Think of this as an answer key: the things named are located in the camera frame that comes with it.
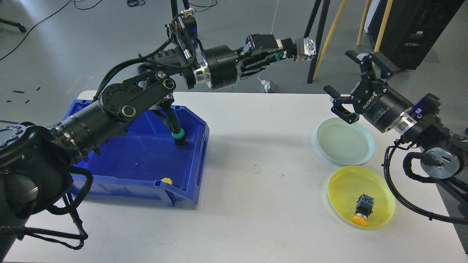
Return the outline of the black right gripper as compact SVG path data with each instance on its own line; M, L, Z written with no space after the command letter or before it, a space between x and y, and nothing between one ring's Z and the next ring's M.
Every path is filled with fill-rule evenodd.
M391 130L401 113L408 112L414 104L383 81L399 73L400 68L381 52L360 53L347 50L345 55L359 64L361 81L349 96L341 96L332 86L323 90L331 97L331 111L348 124L356 123L359 114L381 133ZM344 107L352 105L355 112Z

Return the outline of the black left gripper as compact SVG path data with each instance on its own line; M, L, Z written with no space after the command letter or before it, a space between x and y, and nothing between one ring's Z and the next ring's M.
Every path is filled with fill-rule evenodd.
M234 85L262 73L276 62L273 54L283 53L282 58L297 55L297 46L291 38L277 39L271 34L252 34L242 48L231 50L226 45L200 49L199 83L216 90Z

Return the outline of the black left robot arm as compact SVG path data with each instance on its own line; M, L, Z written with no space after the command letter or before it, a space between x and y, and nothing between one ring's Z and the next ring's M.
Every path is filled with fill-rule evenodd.
M252 34L244 47L202 49L195 10L188 8L166 25L168 39L149 55L124 61L104 77L92 103L79 112L42 127L23 122L1 130L1 258L25 235L74 250L83 247L84 231L77 207L89 193L93 176L76 164L108 139L126 133L152 106L176 144L185 131L170 109L176 88L172 75L189 88L206 83L219 89L262 72L273 62L299 58L300 40ZM197 60L201 48L202 60Z

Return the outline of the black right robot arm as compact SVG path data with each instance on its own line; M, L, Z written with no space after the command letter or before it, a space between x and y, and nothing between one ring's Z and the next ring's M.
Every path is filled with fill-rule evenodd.
M426 94L413 104L391 88L387 80L399 72L399 68L381 52L358 54L347 50L346 56L361 69L361 81L349 96L342 96L332 86L323 89L332 98L331 111L348 124L364 117L381 133L396 130L400 134L384 155L384 178L394 197L406 208L428 217L452 224L466 225L463 218L443 216L426 211L406 200L396 189L390 175L390 162L396 149L403 144L417 146L419 152L409 152L403 159L403 171L408 178L421 183L441 186L467 208L467 183L457 178L467 169L467 138L452 133L438 117L440 101L436 95Z

